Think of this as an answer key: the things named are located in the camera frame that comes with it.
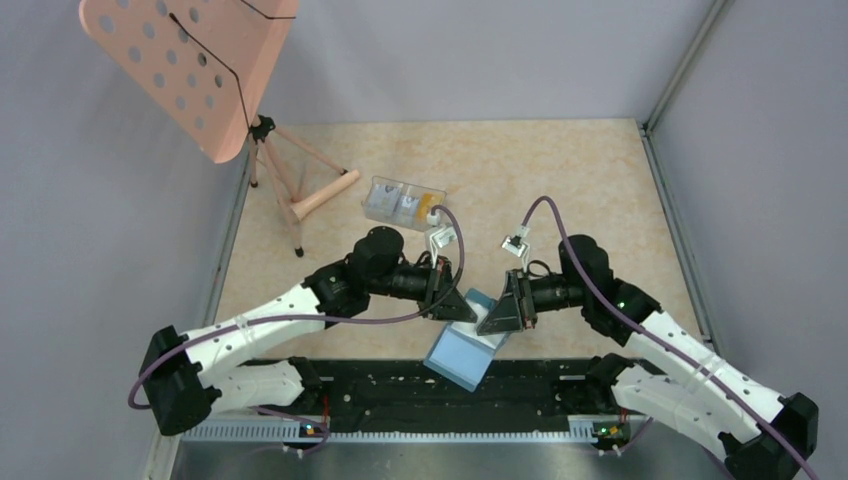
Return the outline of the clear plastic card box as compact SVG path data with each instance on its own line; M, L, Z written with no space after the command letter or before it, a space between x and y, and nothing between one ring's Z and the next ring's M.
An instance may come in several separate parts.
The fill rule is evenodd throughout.
M425 231L435 205L445 203L448 194L439 189L373 176L362 202L367 219L416 231Z

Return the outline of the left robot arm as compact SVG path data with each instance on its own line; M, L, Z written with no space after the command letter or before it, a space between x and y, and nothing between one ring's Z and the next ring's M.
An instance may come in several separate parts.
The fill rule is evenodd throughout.
M427 250L404 256L404 238L372 228L344 258L317 269L288 291L227 321L180 332L170 325L150 339L128 403L151 411L159 433L175 436L210 415L266 405L308 413L319 404L321 382L304 359L256 365L254 359L297 337L337 324L368 324L373 296L413 301L413 318L473 322L458 291L462 266L440 254L464 244L452 224L430 229Z

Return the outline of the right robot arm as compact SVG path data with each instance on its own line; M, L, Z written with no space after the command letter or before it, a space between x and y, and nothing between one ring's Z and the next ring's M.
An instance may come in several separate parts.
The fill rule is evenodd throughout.
M594 409L647 415L698 443L736 479L797 474L817 446L819 409L809 397L759 384L689 335L655 299L614 276L592 237L570 236L559 256L559 273L509 271L477 334L520 332L543 312L577 308L593 330L659 370L616 354L594 360L586 374Z

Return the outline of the blue leather card holder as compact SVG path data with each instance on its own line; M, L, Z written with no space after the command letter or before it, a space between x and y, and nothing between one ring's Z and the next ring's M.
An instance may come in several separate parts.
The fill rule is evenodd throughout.
M508 333L480 336L477 324L450 322L440 332L423 365L468 392L482 382Z

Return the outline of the yellow card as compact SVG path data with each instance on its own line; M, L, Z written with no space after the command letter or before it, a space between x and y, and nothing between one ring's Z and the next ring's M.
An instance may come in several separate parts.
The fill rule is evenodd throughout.
M444 196L437 193L425 193L420 197L416 216L426 220L432 209L443 202Z

